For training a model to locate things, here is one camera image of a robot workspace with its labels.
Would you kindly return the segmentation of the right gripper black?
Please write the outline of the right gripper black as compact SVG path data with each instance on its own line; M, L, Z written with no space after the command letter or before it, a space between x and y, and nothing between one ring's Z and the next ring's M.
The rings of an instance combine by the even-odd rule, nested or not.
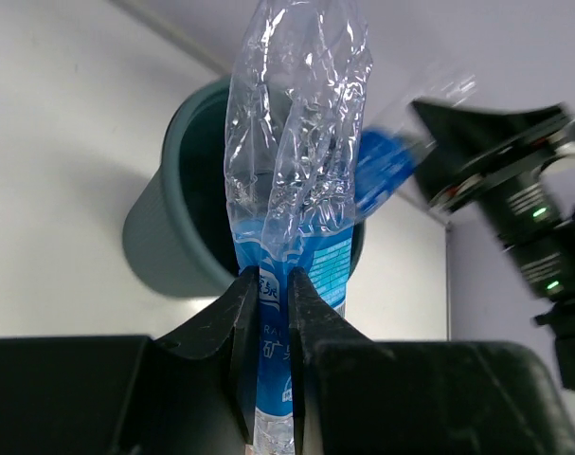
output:
M574 144L565 107L507 112L431 99L411 106L435 140L412 148L425 202L443 209L478 204L536 297L575 299L575 206L562 214L541 183Z

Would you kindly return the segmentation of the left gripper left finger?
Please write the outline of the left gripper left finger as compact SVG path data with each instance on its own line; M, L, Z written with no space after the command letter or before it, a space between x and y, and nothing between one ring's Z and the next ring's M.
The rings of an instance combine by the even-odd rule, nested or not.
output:
M157 341L166 444L250 444L259 357L259 272L247 267L207 308Z

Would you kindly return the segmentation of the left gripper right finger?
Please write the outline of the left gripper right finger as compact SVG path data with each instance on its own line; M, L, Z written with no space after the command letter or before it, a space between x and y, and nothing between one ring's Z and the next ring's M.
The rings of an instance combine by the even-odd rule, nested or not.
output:
M321 299L301 267L288 276L288 316L296 453L323 454L332 398L329 380L335 370L324 363L325 355L352 343L369 344L370 339Z

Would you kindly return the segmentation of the clear bottle blue label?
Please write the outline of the clear bottle blue label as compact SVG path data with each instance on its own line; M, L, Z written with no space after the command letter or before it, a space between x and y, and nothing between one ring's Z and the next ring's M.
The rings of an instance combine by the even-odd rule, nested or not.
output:
M456 65L431 64L397 93L362 131L355 166L355 222L362 223L420 168L436 148L411 106L429 98L450 107L476 92L476 76Z

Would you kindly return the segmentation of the crushed bottle blue label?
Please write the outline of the crushed bottle blue label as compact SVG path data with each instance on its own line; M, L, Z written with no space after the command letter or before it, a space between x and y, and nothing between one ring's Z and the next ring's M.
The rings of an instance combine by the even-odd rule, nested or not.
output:
M372 57L352 1L262 1L231 73L226 209L240 268L259 277L253 450L295 450L288 276L300 267L343 311L354 170Z

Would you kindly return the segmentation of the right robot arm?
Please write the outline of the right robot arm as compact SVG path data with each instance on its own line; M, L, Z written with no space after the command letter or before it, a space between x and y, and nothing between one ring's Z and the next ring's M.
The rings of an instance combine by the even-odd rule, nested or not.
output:
M554 337L562 384L575 391L575 206L561 213L542 184L575 159L575 119L562 104L524 112L417 98L412 111L433 140L414 176L422 196L454 213L475 203L531 293L551 309L535 317Z

